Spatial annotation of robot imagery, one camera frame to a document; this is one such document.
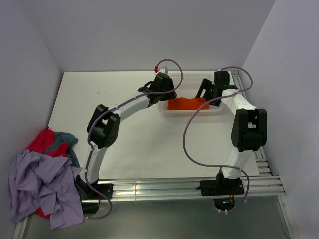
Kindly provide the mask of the white perforated plastic basket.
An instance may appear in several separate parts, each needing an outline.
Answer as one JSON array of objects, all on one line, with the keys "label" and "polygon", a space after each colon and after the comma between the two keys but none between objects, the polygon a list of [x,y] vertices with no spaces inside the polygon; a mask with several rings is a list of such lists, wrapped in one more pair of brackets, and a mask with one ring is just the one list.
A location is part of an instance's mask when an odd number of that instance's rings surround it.
[{"label": "white perforated plastic basket", "polygon": [[[194,98],[201,82],[204,78],[214,81],[214,71],[186,71],[183,73],[182,84],[176,90],[178,97]],[[157,103],[157,109],[166,117],[192,116],[196,109],[193,110],[169,110],[168,101]],[[220,106],[209,105],[209,109],[201,109],[197,116],[214,116],[220,115],[225,109],[223,103]]]}]

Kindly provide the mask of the orange t shirt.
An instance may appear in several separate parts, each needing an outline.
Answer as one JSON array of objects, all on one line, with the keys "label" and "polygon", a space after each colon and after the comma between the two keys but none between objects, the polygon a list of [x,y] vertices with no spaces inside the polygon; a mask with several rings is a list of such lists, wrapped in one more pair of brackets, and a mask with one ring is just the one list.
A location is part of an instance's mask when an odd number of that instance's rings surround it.
[{"label": "orange t shirt", "polygon": [[204,98],[184,98],[179,97],[168,100],[168,110],[197,110],[200,108],[206,100]]}]

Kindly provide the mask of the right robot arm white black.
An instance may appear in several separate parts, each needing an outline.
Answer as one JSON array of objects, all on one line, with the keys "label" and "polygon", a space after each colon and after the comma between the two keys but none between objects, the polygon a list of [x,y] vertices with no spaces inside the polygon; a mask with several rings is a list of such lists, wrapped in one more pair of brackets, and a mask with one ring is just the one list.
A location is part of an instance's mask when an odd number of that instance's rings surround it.
[{"label": "right robot arm white black", "polygon": [[224,104],[234,114],[231,130],[233,149],[226,167],[221,167],[224,177],[216,181],[216,190],[227,194],[233,188],[231,179],[242,175],[246,163],[253,152],[267,142],[267,111],[249,103],[239,88],[230,84],[228,71],[216,71],[214,81],[203,79],[196,98],[203,97],[210,105]]}]

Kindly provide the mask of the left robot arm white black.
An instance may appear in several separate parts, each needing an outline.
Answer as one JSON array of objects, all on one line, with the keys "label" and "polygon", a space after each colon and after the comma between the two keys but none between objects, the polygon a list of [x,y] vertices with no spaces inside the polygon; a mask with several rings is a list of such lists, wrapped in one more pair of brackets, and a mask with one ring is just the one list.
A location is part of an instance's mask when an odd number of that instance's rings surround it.
[{"label": "left robot arm white black", "polygon": [[138,88],[132,97],[112,107],[98,105],[87,127],[89,144],[85,167],[76,179],[76,187],[86,199],[95,197],[99,171],[108,148],[118,138],[120,123],[132,114],[146,109],[159,101],[175,99],[172,78],[163,72],[156,73],[154,80]]}]

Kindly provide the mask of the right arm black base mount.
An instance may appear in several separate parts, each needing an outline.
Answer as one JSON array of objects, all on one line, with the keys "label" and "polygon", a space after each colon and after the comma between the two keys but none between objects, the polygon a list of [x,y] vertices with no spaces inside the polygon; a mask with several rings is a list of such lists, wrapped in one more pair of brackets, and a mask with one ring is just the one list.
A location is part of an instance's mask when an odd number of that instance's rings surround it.
[{"label": "right arm black base mount", "polygon": [[222,196],[214,198],[214,205],[218,210],[229,211],[235,207],[235,196],[244,195],[244,187],[240,178],[228,179],[223,173],[218,173],[214,180],[202,180],[196,188],[203,197]]}]

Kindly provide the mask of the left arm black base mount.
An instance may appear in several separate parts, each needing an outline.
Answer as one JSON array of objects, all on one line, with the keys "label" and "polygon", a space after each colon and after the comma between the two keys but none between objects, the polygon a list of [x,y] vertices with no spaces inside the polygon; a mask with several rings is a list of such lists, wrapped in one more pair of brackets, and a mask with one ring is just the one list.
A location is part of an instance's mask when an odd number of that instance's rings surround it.
[{"label": "left arm black base mount", "polygon": [[[101,195],[99,195],[97,192],[92,190],[87,185],[87,183],[80,178],[80,176],[77,176],[77,178],[75,179],[75,186],[80,195],[80,199],[82,201],[81,206],[82,206],[83,214],[86,216],[89,214],[96,213],[99,209],[100,200],[102,199]],[[97,180],[93,182],[91,186],[97,191],[107,196],[109,199],[112,198],[114,184],[112,183],[100,184],[99,180]]]}]

